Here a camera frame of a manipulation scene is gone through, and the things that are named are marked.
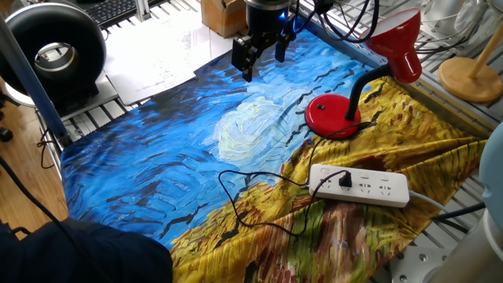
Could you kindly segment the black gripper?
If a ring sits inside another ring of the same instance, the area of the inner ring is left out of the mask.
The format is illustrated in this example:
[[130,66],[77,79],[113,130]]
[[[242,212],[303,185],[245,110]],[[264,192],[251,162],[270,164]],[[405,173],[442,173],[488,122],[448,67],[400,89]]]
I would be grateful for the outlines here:
[[242,78],[252,81],[252,69],[258,48],[269,48],[276,41],[275,58],[285,61],[285,53],[295,33],[280,35],[288,22],[288,6],[246,6],[248,34],[233,39],[232,65],[241,72]]

